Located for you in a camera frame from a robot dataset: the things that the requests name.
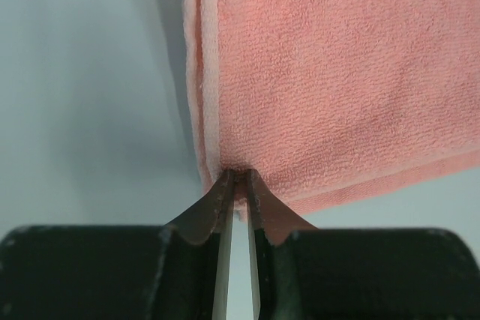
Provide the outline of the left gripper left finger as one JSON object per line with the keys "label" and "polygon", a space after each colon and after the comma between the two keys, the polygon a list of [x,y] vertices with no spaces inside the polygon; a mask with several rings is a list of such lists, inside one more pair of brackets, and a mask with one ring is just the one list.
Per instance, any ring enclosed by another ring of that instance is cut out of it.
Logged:
{"label": "left gripper left finger", "polygon": [[162,226],[23,226],[1,240],[3,319],[225,319],[234,173]]}

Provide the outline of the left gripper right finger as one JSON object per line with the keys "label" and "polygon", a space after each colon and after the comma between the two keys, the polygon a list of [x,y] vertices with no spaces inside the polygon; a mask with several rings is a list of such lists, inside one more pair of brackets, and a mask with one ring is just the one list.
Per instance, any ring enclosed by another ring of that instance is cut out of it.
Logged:
{"label": "left gripper right finger", "polygon": [[319,229],[245,176],[256,319],[477,319],[479,266],[438,228]]}

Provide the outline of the pink striped towel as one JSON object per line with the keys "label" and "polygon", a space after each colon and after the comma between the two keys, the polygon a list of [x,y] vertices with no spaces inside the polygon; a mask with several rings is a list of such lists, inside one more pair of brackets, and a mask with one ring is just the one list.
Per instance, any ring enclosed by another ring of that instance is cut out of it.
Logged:
{"label": "pink striped towel", "polygon": [[479,0],[183,0],[202,185],[257,170],[294,211],[479,164]]}

